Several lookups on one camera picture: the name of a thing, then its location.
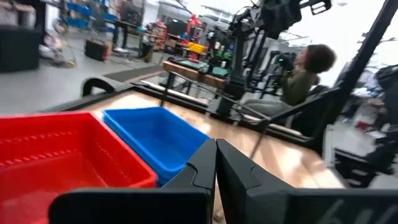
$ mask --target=black equipment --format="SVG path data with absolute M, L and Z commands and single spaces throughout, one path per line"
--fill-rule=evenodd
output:
M 282 77 L 284 74 L 287 73 L 286 75 L 289 76 L 293 72 L 296 56 L 296 53 L 293 52 L 286 52 L 275 56 L 275 63 L 270 65 L 267 71 L 268 77 L 263 90 L 261 90 L 261 98 L 265 94 L 277 95 L 277 91 L 282 87 Z
M 121 6 L 121 20 L 134 26 L 141 26 L 141 8 L 131 1 L 123 1 Z
M 294 69 L 294 61 L 296 60 L 296 53 L 286 52 L 277 57 L 277 63 L 286 72 L 291 72 Z
M 264 35 L 261 39 L 259 46 L 263 46 L 266 37 L 272 39 L 278 39 L 279 34 L 283 30 L 287 30 L 290 26 L 296 22 L 301 21 L 300 9 L 303 7 L 310 6 L 312 14 L 319 14 L 325 12 L 331 8 L 330 0 L 316 0 L 309 1 L 300 5 L 300 1 L 289 0 L 283 2 L 276 1 L 261 1 L 258 6 L 252 8 L 247 8 L 242 14 L 235 15 L 233 21 L 231 22 L 226 38 L 232 38 L 235 41 L 235 53 L 233 59 L 233 66 L 231 69 L 231 77 L 242 77 L 243 73 L 243 54 L 244 54 L 244 43 L 248 36 L 253 32 L 256 32 L 256 36 L 260 30 L 264 31 Z M 250 49 L 250 55 L 255 47 L 255 43 L 252 44 Z M 261 54 L 262 47 L 259 47 L 254 54 L 254 59 L 258 60 Z M 237 85 L 232 83 L 233 87 L 228 88 L 229 83 L 227 82 L 224 86 L 224 93 L 227 95 L 233 95 L 234 92 L 244 94 L 245 87 L 249 85 L 253 71 L 250 72 L 244 83 Z M 234 98 L 240 100 L 242 95 L 236 95 Z M 224 102 L 225 99 L 221 99 L 220 106 L 217 111 L 222 111 L 223 116 L 229 115 L 227 111 L 232 109 L 232 104 Z
M 0 73 L 34 70 L 39 67 L 39 30 L 0 26 Z
M 166 23 L 166 26 L 167 33 L 176 36 L 180 36 L 187 31 L 187 22 L 178 19 L 170 18 L 169 21 Z
M 85 55 L 89 58 L 105 61 L 108 58 L 108 45 L 105 41 L 91 38 L 86 40 Z

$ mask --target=desk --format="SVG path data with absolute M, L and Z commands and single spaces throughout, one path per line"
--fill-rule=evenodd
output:
M 142 93 L 130 91 L 83 110 L 91 111 L 102 118 L 105 109 L 158 106 L 159 101 Z M 227 140 L 247 156 L 258 139 L 257 132 L 246 128 L 232 126 L 171 103 L 165 103 L 164 106 L 211 138 Z M 263 169 L 297 188 L 343 188 L 343 184 L 315 152 L 269 136 L 263 138 L 260 150 L 253 159 Z M 216 192 L 215 210 L 220 207 L 220 195 Z
M 224 88 L 224 80 L 222 78 L 214 77 L 213 75 L 205 75 L 201 77 L 201 75 L 194 69 L 186 68 L 181 65 L 176 65 L 175 63 L 164 61 L 163 69 L 166 72 L 175 72 L 180 75 L 183 75 L 189 79 L 196 80 L 198 82 L 213 86 L 215 88 L 223 89 Z

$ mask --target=plastic bin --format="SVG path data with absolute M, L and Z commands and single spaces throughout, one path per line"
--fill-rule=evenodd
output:
M 106 110 L 104 121 L 159 176 L 159 185 L 177 175 L 209 137 L 163 107 Z
M 189 42 L 188 43 L 188 49 L 192 52 L 195 52 L 197 54 L 202 54 L 203 52 L 205 52 L 206 47 L 200 44 L 196 44 L 194 42 Z
M 89 113 L 0 117 L 0 223 L 47 223 L 80 187 L 155 187 L 156 174 Z

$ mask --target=red plastic bin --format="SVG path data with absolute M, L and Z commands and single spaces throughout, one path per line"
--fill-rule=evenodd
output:
M 47 222 L 81 187 L 155 187 L 156 174 L 90 113 L 0 117 L 0 223 Z

